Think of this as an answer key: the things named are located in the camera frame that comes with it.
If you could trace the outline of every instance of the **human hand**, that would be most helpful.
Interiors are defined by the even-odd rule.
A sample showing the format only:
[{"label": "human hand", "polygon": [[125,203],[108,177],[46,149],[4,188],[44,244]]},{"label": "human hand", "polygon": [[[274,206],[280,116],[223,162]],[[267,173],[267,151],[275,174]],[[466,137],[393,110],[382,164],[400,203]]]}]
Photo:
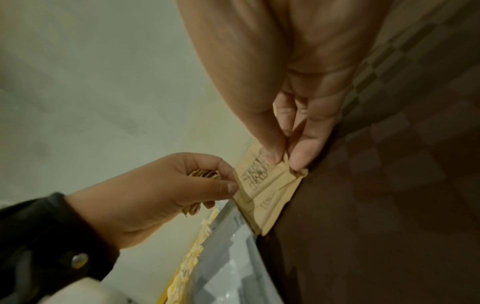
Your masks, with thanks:
[{"label": "human hand", "polygon": [[226,103],[267,160],[279,162],[286,149],[293,170],[322,150],[390,2],[177,0]]},{"label": "human hand", "polygon": [[[190,177],[197,169],[224,180]],[[176,153],[65,197],[92,228],[117,249],[135,246],[183,207],[228,199],[238,190],[233,168],[219,157]]]}]

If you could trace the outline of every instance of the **metal button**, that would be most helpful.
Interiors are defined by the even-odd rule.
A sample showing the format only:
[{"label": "metal button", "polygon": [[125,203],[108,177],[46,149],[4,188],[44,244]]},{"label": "metal button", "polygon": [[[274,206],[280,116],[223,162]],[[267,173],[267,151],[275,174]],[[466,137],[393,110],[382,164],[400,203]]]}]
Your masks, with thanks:
[{"label": "metal button", "polygon": [[89,255],[86,253],[79,253],[71,258],[71,267],[73,269],[80,269],[89,261]]}]

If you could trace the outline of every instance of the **button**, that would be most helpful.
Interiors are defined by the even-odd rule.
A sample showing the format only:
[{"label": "button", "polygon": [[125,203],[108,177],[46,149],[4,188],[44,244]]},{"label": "button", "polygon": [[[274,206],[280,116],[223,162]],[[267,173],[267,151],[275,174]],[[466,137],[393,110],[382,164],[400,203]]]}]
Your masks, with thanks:
[{"label": "button", "polygon": [[71,267],[73,269],[80,269],[89,261],[89,255],[86,253],[79,253],[71,258]]}]

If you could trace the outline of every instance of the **black sleeve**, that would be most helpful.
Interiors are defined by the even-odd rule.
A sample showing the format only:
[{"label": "black sleeve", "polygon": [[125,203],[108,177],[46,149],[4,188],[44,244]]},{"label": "black sleeve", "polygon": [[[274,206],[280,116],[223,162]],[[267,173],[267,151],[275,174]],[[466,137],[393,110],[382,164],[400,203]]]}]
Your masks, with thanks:
[{"label": "black sleeve", "polygon": [[36,303],[89,276],[103,279],[119,251],[54,193],[0,210],[0,304]]}]

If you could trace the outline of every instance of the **white wall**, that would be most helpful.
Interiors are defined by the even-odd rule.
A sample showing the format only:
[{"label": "white wall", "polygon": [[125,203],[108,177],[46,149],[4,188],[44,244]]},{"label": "white wall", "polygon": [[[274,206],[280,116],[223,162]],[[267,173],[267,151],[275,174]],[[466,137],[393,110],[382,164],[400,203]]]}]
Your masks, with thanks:
[{"label": "white wall", "polygon": [[[0,200],[69,193],[179,151],[235,165],[252,139],[172,1],[0,2]],[[125,250],[105,283],[154,303],[206,216]]]}]

